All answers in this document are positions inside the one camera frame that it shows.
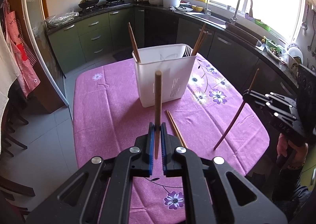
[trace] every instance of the faucet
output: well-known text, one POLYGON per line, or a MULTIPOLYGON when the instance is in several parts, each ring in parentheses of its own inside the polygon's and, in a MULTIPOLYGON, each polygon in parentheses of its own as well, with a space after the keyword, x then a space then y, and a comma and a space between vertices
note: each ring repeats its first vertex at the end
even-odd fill
MULTIPOLYGON (((252 16, 252 0, 250 0, 250 2, 251 2, 251 4, 250 4, 250 10, 249 10, 249 17, 253 18, 253 16, 252 16)), ((240 0, 238 0, 238 2, 237 2, 237 7, 236 7, 235 14, 234 14, 233 18, 229 19, 229 22, 233 25, 235 25, 236 20, 238 19, 236 16, 237 16, 237 12, 238 12, 239 3, 240 3, 240 0)))
POLYGON ((205 10, 204 10, 204 14, 205 14, 205 15, 207 15, 207 10, 208 10, 208 9, 207 9, 207 4, 208 4, 208 3, 209 3, 209 0, 206 1, 206 7, 205 7, 205 10))

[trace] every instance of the red checkered apron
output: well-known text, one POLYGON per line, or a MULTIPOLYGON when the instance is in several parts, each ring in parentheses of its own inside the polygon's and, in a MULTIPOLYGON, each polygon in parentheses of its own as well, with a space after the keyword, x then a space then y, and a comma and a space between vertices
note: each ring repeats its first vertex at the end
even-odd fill
POLYGON ((18 77, 18 81, 25 97, 27 97, 40 83, 33 69, 36 58, 23 40, 20 23, 17 23, 15 12, 10 12, 10 5, 7 0, 4 0, 3 9, 6 31, 10 38, 16 62, 22 74, 18 77))

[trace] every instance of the white plastic basket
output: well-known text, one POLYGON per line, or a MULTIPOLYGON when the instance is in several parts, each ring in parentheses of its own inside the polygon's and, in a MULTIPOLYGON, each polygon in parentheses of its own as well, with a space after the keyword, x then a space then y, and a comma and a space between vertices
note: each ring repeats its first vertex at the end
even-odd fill
POLYGON ((171 44, 141 48, 141 63, 134 58, 137 90, 143 107, 154 105, 155 72, 162 72, 162 102, 181 98, 188 84, 196 56, 186 44, 171 44))

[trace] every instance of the metal bolt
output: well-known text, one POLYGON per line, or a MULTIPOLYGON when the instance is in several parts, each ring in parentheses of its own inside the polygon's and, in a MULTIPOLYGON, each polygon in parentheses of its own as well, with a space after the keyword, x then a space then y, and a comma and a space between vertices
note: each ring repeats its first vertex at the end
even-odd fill
POLYGON ((185 153, 185 152, 186 152, 186 148, 184 148, 184 147, 182 147, 182 146, 179 146, 179 147, 176 148, 176 151, 177 151, 178 153, 185 153))
POLYGON ((99 164, 99 163, 102 162, 102 158, 99 157, 99 156, 94 156, 94 157, 91 159, 91 162, 92 162, 93 164, 99 164))
POLYGON ((225 160, 224 160, 222 157, 220 157, 220 156, 216 156, 216 157, 213 159, 213 162, 215 162, 215 163, 218 164, 218 165, 221 165, 221 164, 223 164, 223 163, 225 162, 225 160))
POLYGON ((131 153, 138 153, 138 152, 140 152, 140 149, 137 146, 133 146, 130 148, 130 152, 131 153))

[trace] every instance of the pink tablecloth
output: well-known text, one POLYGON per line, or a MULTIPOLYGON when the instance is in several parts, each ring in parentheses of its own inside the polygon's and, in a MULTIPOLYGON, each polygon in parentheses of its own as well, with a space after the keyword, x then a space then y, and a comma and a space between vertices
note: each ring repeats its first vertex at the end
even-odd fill
MULTIPOLYGON (((237 90, 198 55, 183 97, 162 104, 162 121, 172 133, 164 112, 170 110, 191 150, 207 159, 222 156, 246 175, 269 145, 268 133, 247 104, 226 139, 213 151, 241 102, 237 90)), ((154 122, 154 107, 143 108, 140 103, 133 59, 86 71, 77 78, 74 139, 79 167, 93 156, 107 159, 133 146, 136 137, 148 132, 149 122, 154 122)), ((181 222, 185 212, 180 198, 181 178, 164 177, 160 151, 153 175, 134 179, 129 223, 181 222), (178 198, 178 203, 170 204, 171 198, 178 198)))

